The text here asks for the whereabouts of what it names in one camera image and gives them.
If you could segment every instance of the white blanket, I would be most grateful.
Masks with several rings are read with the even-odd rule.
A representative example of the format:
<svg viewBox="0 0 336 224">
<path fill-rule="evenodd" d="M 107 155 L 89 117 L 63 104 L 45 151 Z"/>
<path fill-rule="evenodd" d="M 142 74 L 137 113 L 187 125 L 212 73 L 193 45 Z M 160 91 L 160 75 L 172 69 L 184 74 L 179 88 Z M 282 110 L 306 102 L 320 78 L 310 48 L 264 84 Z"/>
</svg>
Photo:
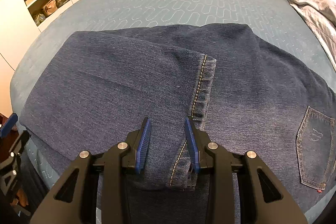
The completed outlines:
<svg viewBox="0 0 336 224">
<path fill-rule="evenodd" d="M 288 0 L 316 35 L 336 71 L 336 0 Z"/>
</svg>

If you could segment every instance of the jeans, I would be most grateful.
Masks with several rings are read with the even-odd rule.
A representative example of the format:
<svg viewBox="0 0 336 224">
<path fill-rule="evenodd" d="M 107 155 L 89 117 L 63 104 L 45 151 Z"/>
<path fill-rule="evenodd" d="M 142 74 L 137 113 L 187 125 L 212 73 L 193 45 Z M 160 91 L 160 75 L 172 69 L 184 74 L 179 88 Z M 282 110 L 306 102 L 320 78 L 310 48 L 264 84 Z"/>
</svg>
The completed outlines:
<svg viewBox="0 0 336 224">
<path fill-rule="evenodd" d="M 108 150 L 148 116 L 145 169 L 129 177 L 134 223 L 204 223 L 209 180 L 190 168 L 187 115 L 228 151 L 256 151 L 303 212 L 335 185 L 335 94 L 247 25 L 75 32 L 20 123 L 61 174 L 80 151 Z M 235 194 L 238 219 L 236 182 Z"/>
</svg>

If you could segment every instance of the metal screw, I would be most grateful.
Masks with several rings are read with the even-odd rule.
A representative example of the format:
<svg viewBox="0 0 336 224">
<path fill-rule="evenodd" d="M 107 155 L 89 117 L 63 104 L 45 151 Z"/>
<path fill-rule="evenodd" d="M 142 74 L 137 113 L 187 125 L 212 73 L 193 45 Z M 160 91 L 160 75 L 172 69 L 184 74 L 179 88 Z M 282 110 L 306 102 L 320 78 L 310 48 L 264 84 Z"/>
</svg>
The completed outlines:
<svg viewBox="0 0 336 224">
<path fill-rule="evenodd" d="M 127 146 L 128 146 L 128 144 L 127 144 L 127 143 L 125 143 L 125 142 L 118 143 L 118 148 L 119 148 L 119 149 L 126 149 L 126 148 L 127 148 Z"/>
<path fill-rule="evenodd" d="M 251 159 L 254 159 L 257 156 L 257 153 L 254 151 L 248 151 L 247 156 Z"/>
<path fill-rule="evenodd" d="M 79 153 L 79 156 L 82 158 L 82 159 L 85 159 L 89 156 L 89 152 L 88 151 L 82 151 Z"/>
<path fill-rule="evenodd" d="M 210 149 L 217 149 L 218 148 L 218 144 L 214 143 L 214 142 L 211 142 L 211 143 L 208 143 L 208 147 Z"/>
</svg>

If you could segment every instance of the back pocket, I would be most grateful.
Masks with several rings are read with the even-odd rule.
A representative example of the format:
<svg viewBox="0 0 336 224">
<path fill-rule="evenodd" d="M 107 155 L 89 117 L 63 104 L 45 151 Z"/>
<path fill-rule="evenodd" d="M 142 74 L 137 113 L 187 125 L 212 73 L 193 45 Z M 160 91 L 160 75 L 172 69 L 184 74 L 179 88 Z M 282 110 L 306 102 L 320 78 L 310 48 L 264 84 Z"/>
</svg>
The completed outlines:
<svg viewBox="0 0 336 224">
<path fill-rule="evenodd" d="M 324 190 L 335 170 L 335 119 L 307 108 L 296 137 L 300 181 Z"/>
</svg>

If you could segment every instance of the mattress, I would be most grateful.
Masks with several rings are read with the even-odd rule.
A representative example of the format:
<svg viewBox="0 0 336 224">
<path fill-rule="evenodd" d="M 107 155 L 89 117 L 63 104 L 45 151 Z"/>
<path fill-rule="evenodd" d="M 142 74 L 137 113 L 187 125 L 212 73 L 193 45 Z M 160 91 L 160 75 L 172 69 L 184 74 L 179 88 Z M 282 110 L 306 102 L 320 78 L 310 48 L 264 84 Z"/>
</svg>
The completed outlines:
<svg viewBox="0 0 336 224">
<path fill-rule="evenodd" d="M 269 43 L 293 54 L 319 74 L 336 92 L 336 74 L 319 41 L 287 0 L 80 0 L 54 20 L 33 42 L 18 65 L 10 85 L 13 111 L 21 110 L 39 76 L 64 41 L 78 30 L 209 23 L 247 24 Z M 51 187 L 58 174 L 30 140 L 30 160 Z M 310 223 L 328 202 L 306 212 Z M 100 222 L 97 211 L 97 222 Z"/>
</svg>

